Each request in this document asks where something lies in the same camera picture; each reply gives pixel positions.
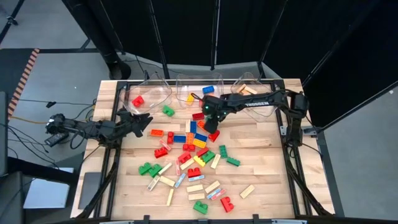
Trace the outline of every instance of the black cable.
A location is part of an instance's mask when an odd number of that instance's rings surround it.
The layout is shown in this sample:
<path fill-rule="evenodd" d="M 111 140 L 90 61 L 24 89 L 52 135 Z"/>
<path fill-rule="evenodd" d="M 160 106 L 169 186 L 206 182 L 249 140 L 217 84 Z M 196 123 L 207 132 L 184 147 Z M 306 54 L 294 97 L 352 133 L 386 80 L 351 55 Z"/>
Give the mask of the black cable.
<path fill-rule="evenodd" d="M 8 147 L 8 146 L 7 146 L 7 148 L 8 148 L 9 150 L 11 150 L 12 152 L 14 152 L 14 153 L 15 153 L 15 155 L 17 156 L 17 159 L 19 159 L 18 153 L 17 153 L 15 150 L 11 149 L 11 148 L 10 148 L 10 147 Z"/>

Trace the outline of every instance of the blue lego brick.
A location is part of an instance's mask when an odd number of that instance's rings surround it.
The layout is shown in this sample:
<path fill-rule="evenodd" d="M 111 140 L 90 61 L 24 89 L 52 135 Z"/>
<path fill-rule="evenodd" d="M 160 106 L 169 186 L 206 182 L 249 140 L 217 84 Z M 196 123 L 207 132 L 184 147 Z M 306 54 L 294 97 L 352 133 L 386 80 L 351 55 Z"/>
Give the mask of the blue lego brick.
<path fill-rule="evenodd" d="M 193 134 L 197 133 L 197 122 L 196 121 L 191 121 L 191 133 L 193 133 Z"/>
<path fill-rule="evenodd" d="M 187 137 L 185 137 L 185 136 L 174 136 L 174 142 L 185 143 L 186 141 L 187 141 Z"/>
<path fill-rule="evenodd" d="M 207 141 L 207 137 L 206 136 L 198 134 L 198 133 L 196 133 L 195 139 L 198 139 L 198 140 L 201 140 L 201 141 L 204 141 L 204 142 Z"/>
<path fill-rule="evenodd" d="M 208 86 L 208 87 L 204 87 L 202 90 L 203 90 L 203 94 L 213 93 L 214 92 L 214 87 L 213 86 Z"/>

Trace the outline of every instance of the red lego brick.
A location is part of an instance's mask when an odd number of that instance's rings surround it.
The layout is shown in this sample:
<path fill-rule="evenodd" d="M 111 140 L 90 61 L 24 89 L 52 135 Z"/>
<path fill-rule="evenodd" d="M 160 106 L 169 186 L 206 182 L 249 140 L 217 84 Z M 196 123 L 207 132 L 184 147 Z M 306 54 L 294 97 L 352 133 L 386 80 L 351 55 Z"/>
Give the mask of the red lego brick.
<path fill-rule="evenodd" d="M 165 155 L 167 155 L 167 149 L 165 147 L 161 147 L 160 149 L 155 149 L 156 159 Z"/>
<path fill-rule="evenodd" d="M 209 151 L 209 149 L 207 147 L 205 147 L 204 149 L 200 149 L 199 152 L 197 152 L 197 156 L 202 156 L 204 153 L 206 153 L 207 151 Z"/>
<path fill-rule="evenodd" d="M 167 133 L 167 144 L 173 144 L 174 142 L 174 132 L 169 131 Z"/>
<path fill-rule="evenodd" d="M 210 141 L 215 142 L 219 135 L 220 135 L 219 130 L 216 130 L 214 134 L 209 134 Z"/>
<path fill-rule="evenodd" d="M 151 136 L 155 136 L 155 137 L 162 137 L 163 136 L 163 131 L 162 130 L 158 130 L 158 129 L 152 129 L 150 131 L 150 135 Z"/>
<path fill-rule="evenodd" d="M 181 156 L 178 157 L 178 161 L 180 161 L 181 164 L 187 162 L 189 159 L 191 159 L 191 154 L 189 154 L 189 152 L 184 152 Z"/>
<path fill-rule="evenodd" d="M 188 169 L 188 178 L 197 177 L 199 175 L 201 175 L 199 168 L 196 167 L 194 169 Z"/>
<path fill-rule="evenodd" d="M 195 146 L 191 144 L 184 144 L 182 146 L 183 151 L 188 151 L 188 152 L 195 152 Z"/>
<path fill-rule="evenodd" d="M 232 209 L 234 209 L 234 205 L 230 203 L 231 199 L 229 197 L 223 197 L 220 199 L 220 201 L 223 204 L 225 212 L 230 212 Z"/>
<path fill-rule="evenodd" d="M 131 101 L 131 103 L 135 106 L 135 107 L 140 107 L 141 104 L 144 103 L 144 99 L 142 99 L 142 96 L 137 96 L 137 98 L 133 99 Z"/>
<path fill-rule="evenodd" d="M 200 119 L 205 119 L 205 115 L 203 113 L 197 113 L 192 115 L 192 120 L 197 121 Z"/>

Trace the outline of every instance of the wooden block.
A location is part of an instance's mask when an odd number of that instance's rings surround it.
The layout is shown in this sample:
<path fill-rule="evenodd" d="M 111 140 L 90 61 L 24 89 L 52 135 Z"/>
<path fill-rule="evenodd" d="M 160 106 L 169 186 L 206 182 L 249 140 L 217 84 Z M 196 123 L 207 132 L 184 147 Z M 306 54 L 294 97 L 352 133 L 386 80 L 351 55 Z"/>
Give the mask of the wooden block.
<path fill-rule="evenodd" d="M 218 161 L 220 161 L 221 155 L 216 154 L 216 157 L 214 157 L 213 163 L 211 164 L 211 168 L 215 169 L 217 167 Z"/>
<path fill-rule="evenodd" d="M 158 175 L 155 176 L 153 178 L 153 180 L 149 183 L 148 190 L 152 190 L 156 186 L 156 184 L 158 183 L 159 179 L 160 179 L 160 177 Z"/>
<path fill-rule="evenodd" d="M 174 189 L 170 189 L 169 197 L 167 198 L 167 206 L 170 206 L 172 203 L 172 197 L 173 197 Z"/>
<path fill-rule="evenodd" d="M 248 87 L 248 86 L 244 87 L 244 90 L 248 91 L 248 92 L 251 93 L 251 94 L 257 94 L 257 91 L 256 91 L 256 90 L 253 90 L 252 88 L 250 88 L 250 87 Z"/>
<path fill-rule="evenodd" d="M 243 199 L 245 199 L 253 190 L 254 190 L 254 186 L 253 185 L 249 185 L 246 189 L 244 189 L 244 191 L 242 191 L 240 196 Z"/>
<path fill-rule="evenodd" d="M 188 193 L 194 192 L 194 191 L 197 191 L 197 190 L 203 190 L 203 184 L 198 184 L 198 185 L 187 187 L 187 192 Z"/>
<path fill-rule="evenodd" d="M 220 186 L 220 183 L 218 182 L 218 180 L 214 181 L 214 183 L 210 184 L 210 186 L 208 186 L 205 189 L 205 192 L 208 194 L 209 192 L 211 192 L 212 190 L 216 189 L 218 186 Z"/>
<path fill-rule="evenodd" d="M 164 177 L 164 176 L 160 176 L 159 181 L 169 185 L 170 187 L 174 187 L 174 184 L 175 184 L 175 182 L 173 180 L 170 180 L 169 178 Z"/>
<path fill-rule="evenodd" d="M 246 84 L 241 85 L 241 87 L 239 87 L 238 90 L 236 90 L 236 92 L 240 93 L 242 90 L 244 90 L 245 87 L 246 87 Z"/>
<path fill-rule="evenodd" d="M 191 132 L 191 120 L 186 120 L 185 121 L 185 132 L 186 133 Z"/>
<path fill-rule="evenodd" d="M 162 175 L 168 168 L 170 168 L 170 166 L 172 166 L 171 162 L 164 166 L 163 169 L 161 169 L 157 174 Z"/>
<path fill-rule="evenodd" d="M 204 198 L 205 198 L 205 194 L 204 193 L 188 195 L 188 200 L 199 200 L 199 199 L 204 199 Z"/>
<path fill-rule="evenodd" d="M 185 170 L 188 166 L 192 165 L 193 162 L 195 162 L 195 161 L 193 160 L 193 158 L 191 158 L 187 162 L 181 164 L 180 165 L 181 170 Z"/>

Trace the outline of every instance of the yellow lego brick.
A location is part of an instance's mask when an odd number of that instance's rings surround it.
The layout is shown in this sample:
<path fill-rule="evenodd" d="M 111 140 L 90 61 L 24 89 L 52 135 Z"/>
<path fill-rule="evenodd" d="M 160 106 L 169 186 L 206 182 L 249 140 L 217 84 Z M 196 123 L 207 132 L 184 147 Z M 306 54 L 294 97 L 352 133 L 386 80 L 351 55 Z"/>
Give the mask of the yellow lego brick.
<path fill-rule="evenodd" d="M 193 160 L 196 161 L 201 167 L 204 167 L 206 165 L 206 162 L 204 162 L 202 159 L 200 159 L 198 156 L 194 156 Z"/>
<path fill-rule="evenodd" d="M 199 139 L 194 139 L 192 142 L 193 145 L 198 146 L 199 148 L 204 149 L 206 147 L 206 143 L 204 141 L 201 141 Z"/>

